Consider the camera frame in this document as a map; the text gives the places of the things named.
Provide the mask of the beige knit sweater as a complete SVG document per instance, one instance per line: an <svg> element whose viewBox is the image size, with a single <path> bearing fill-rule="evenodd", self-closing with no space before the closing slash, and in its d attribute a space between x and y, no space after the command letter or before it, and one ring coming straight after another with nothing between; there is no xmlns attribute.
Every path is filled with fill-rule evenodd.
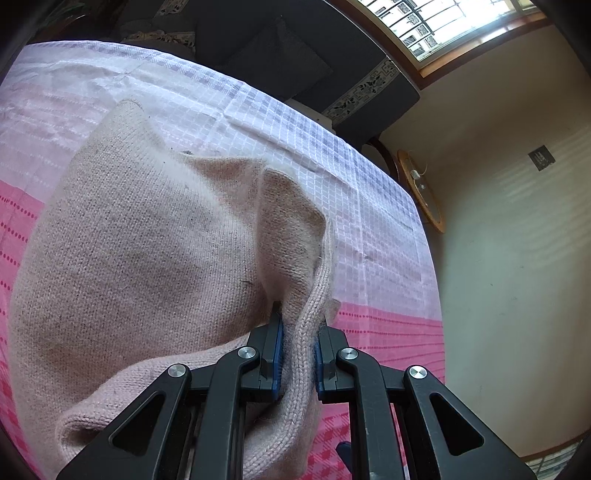
<svg viewBox="0 0 591 480"><path fill-rule="evenodd" d="M120 102L29 238L10 300L17 417L53 479L169 365L215 363L280 303L280 399L247 411L247 479L304 474L318 428L314 343L338 304L334 232L290 169L168 147Z"/></svg>

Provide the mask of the pink checkered bed sheet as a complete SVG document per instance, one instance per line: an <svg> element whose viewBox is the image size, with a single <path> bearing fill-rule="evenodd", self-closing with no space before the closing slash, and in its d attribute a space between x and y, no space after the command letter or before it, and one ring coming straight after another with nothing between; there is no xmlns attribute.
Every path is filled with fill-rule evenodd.
<svg viewBox="0 0 591 480"><path fill-rule="evenodd" d="M138 103L164 143L201 158L270 160L290 169L334 232L329 323L398 368L445 372L433 260L410 196L315 122L242 81L174 56L102 42L23 49L1 85L1 338L8 362L10 300L29 238L62 175L122 101ZM43 478L12 397L12 437Z"/></svg>

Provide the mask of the round wooden side table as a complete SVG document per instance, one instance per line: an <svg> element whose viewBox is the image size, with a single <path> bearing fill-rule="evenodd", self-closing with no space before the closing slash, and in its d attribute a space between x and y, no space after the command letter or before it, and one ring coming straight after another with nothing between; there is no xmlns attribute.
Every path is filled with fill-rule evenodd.
<svg viewBox="0 0 591 480"><path fill-rule="evenodd" d="M400 178L418 206L422 220L430 224L437 232L444 234L446 224L443 212L437 201L433 189L427 181L427 170L420 171L412 156L405 150L398 150L396 160L400 171ZM414 180L411 171L417 170L422 178Z"/></svg>

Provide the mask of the dark square throw cushion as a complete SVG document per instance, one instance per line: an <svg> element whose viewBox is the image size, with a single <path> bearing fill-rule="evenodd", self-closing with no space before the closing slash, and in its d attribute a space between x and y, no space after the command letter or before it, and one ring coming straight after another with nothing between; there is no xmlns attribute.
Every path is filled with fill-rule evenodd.
<svg viewBox="0 0 591 480"><path fill-rule="evenodd" d="M290 100L332 75L332 68L276 18L217 70L281 101Z"/></svg>

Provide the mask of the dark sofa with patterned stripes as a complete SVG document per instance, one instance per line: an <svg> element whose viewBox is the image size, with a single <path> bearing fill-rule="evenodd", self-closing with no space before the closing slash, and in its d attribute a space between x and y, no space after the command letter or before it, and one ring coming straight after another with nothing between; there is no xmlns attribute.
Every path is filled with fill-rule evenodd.
<svg viewBox="0 0 591 480"><path fill-rule="evenodd" d="M420 99L370 36L325 1L129 1L113 35L180 43L196 63L324 115L356 146Z"/></svg>

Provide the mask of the large barred window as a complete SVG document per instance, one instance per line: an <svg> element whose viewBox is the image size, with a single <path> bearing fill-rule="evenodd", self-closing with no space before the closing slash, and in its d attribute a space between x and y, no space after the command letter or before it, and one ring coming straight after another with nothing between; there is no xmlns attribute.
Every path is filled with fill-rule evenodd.
<svg viewBox="0 0 591 480"><path fill-rule="evenodd" d="M423 90L551 21L531 1L332 1Z"/></svg>

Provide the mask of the black wall switch plate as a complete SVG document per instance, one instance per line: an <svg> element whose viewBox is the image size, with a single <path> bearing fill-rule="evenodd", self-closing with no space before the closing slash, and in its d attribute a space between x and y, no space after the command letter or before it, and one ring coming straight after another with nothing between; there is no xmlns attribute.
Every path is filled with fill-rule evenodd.
<svg viewBox="0 0 591 480"><path fill-rule="evenodd" d="M542 171L556 162L554 156L545 145L529 152L528 156L538 171Z"/></svg>

